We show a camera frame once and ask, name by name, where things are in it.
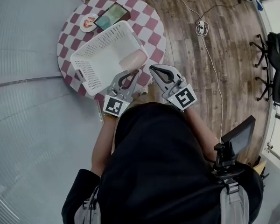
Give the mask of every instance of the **round table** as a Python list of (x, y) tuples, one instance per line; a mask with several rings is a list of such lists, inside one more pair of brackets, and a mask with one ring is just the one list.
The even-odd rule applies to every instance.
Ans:
[(70, 63), (70, 56), (91, 38), (102, 32), (100, 28), (88, 33), (82, 32), (79, 24), (84, 15), (91, 12), (100, 16), (114, 2), (121, 4), (130, 11), (131, 19), (127, 22), (141, 40), (149, 56), (146, 65), (141, 68), (143, 72), (138, 79), (135, 91), (151, 82), (152, 76), (149, 67), (163, 62), (166, 49), (163, 23), (157, 12), (142, 0), (90, 0), (88, 3), (77, 7), (63, 25), (59, 35), (57, 44), (58, 65), (67, 85), (79, 94), (99, 101), (104, 100), (104, 95), (98, 93), (95, 96), (90, 96), (87, 94)]

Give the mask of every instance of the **office chair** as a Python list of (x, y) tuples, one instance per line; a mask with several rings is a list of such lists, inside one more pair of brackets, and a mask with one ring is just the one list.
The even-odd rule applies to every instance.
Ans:
[(255, 42), (249, 43), (250, 46), (255, 45), (262, 52), (259, 62), (254, 66), (258, 67), (261, 64), (263, 58), (267, 56), (270, 64), (275, 68), (275, 70), (280, 71), (280, 33), (270, 32), (270, 34), (267, 35), (266, 43), (263, 42), (260, 34), (258, 34), (257, 37), (260, 38), (261, 46), (259, 46)]
[(272, 88), (272, 95), (273, 95), (273, 101), (274, 101), (274, 106), (279, 106), (280, 107), (280, 71), (277, 70), (275, 75), (274, 75), (274, 80), (273, 82), (265, 82), (263, 79), (260, 77), (256, 77), (256, 80), (260, 80), (262, 83), (266, 85), (265, 91), (262, 93), (260, 98), (257, 98), (257, 101), (260, 101), (265, 93)]

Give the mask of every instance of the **paper plate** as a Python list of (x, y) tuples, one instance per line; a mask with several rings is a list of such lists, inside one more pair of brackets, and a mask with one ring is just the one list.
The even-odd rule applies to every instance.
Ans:
[(93, 22), (98, 18), (98, 15), (94, 13), (89, 13), (85, 15), (82, 20), (80, 21), (80, 29), (83, 32), (91, 32), (95, 28), (97, 28), (97, 25), (95, 25)]

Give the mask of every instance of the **white plastic basket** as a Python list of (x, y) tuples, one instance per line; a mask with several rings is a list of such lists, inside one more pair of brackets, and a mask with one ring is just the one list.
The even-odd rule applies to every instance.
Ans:
[(70, 61), (88, 94), (94, 96), (123, 72), (119, 62), (139, 49), (147, 55), (131, 26), (120, 21), (75, 51)]

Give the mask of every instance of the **person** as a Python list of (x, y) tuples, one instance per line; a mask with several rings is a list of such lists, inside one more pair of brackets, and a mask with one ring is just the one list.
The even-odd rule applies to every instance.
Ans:
[[(77, 209), (99, 186), (101, 223), (220, 223), (220, 192), (210, 163), (215, 135), (192, 107), (147, 103), (120, 118), (106, 115), (92, 153), (91, 170), (81, 169), (62, 209), (74, 223)], [(249, 223), (259, 213), (263, 182), (249, 166), (237, 182), (249, 197)]]

